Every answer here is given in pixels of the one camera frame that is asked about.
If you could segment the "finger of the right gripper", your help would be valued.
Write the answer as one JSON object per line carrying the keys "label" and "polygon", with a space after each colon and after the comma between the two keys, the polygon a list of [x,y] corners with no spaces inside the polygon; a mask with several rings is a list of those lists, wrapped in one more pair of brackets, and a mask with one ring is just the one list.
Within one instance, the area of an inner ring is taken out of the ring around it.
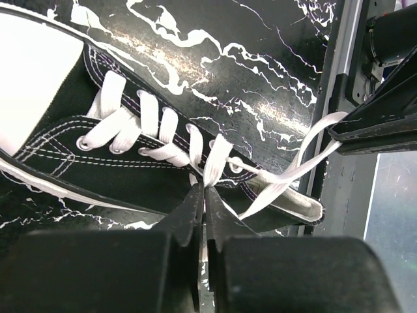
{"label": "finger of the right gripper", "polygon": [[370,127],[393,117],[399,119],[416,113],[416,65],[404,65],[391,73],[388,79],[368,100],[349,113],[329,129],[328,133],[337,140],[337,134],[350,132],[347,126],[353,121],[358,128]]}
{"label": "finger of the right gripper", "polygon": [[337,134],[341,155],[365,155],[416,151],[416,113],[394,119],[393,117],[370,127],[358,128],[353,121],[347,126],[354,130]]}

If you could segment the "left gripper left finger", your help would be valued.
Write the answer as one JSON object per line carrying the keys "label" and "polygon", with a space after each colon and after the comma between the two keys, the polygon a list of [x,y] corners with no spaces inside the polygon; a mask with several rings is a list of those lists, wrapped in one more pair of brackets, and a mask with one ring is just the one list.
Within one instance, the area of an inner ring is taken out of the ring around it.
{"label": "left gripper left finger", "polygon": [[204,195],[149,230],[24,235],[1,263],[1,311],[198,312]]}

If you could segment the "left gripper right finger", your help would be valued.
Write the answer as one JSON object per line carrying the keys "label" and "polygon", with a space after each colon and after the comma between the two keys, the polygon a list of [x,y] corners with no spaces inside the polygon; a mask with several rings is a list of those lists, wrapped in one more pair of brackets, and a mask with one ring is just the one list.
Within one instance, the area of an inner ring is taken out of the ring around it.
{"label": "left gripper right finger", "polygon": [[352,237],[257,235],[205,191],[208,273],[217,312],[399,312],[381,261]]}

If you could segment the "white shoelace sneaker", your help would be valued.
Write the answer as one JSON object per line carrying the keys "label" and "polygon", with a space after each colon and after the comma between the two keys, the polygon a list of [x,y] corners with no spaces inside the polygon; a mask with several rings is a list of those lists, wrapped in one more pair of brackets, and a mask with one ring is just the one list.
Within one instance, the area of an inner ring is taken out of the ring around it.
{"label": "white shoelace sneaker", "polygon": [[[137,95],[141,107],[140,116],[136,117],[121,104],[125,85],[126,79],[115,72],[110,71],[105,75],[104,84],[87,112],[88,117],[99,119],[99,123],[86,135],[77,139],[77,148],[90,151],[108,143],[110,152],[119,155],[130,150],[139,136],[144,134],[157,139],[162,146],[154,149],[142,147],[138,150],[140,155],[167,161],[176,167],[191,165],[197,168],[202,160],[204,144],[200,130],[190,123],[186,125],[190,135],[189,150],[182,150],[173,142],[179,123],[178,114],[168,107],[160,109],[154,95],[139,90]],[[257,169],[241,158],[231,156],[233,145],[219,134],[211,141],[206,163],[199,170],[204,186],[212,187],[219,183],[225,167],[230,167],[233,173],[246,170],[255,174],[255,180],[261,184],[262,190],[243,213],[235,215],[237,218],[241,220],[248,218],[273,204],[280,196],[285,196],[286,213],[291,213],[306,222],[316,221],[323,215],[323,206],[318,201],[295,192],[290,185],[341,147],[341,142],[331,140],[322,153],[307,162],[302,162],[306,148],[316,135],[326,127],[342,121],[346,116],[345,112],[331,113],[315,123],[289,167],[279,175]]]}

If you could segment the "black sneaker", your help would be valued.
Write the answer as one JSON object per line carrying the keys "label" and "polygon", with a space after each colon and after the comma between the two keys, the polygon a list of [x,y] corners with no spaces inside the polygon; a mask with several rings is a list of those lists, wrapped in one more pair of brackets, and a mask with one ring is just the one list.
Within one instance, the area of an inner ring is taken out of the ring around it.
{"label": "black sneaker", "polygon": [[[154,95],[160,109],[168,107],[178,114],[173,142],[182,150],[189,150],[186,125],[190,123],[200,130],[204,144],[197,168],[176,167],[140,155],[142,147],[162,146],[144,134],[130,150],[119,155],[110,152],[108,143],[90,151],[77,148],[77,139],[99,123],[87,112],[110,71],[126,79],[121,104],[136,117],[140,116],[139,90]],[[33,11],[1,5],[3,172],[60,198],[166,215],[194,184],[203,183],[199,170],[216,136],[192,123],[103,45]],[[225,167],[214,187],[225,206],[240,214],[262,190],[255,179],[255,174],[246,170],[233,173]],[[257,231],[268,231],[289,225],[316,225],[324,219],[325,210],[318,220],[306,222],[286,213],[286,206],[285,196],[280,196],[243,221]]]}

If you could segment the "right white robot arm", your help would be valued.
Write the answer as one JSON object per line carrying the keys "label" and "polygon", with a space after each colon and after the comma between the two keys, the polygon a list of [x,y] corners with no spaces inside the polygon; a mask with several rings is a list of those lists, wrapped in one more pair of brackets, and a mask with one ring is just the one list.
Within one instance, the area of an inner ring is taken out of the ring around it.
{"label": "right white robot arm", "polygon": [[341,155],[416,150],[416,5],[342,1],[332,30],[335,84],[329,109]]}

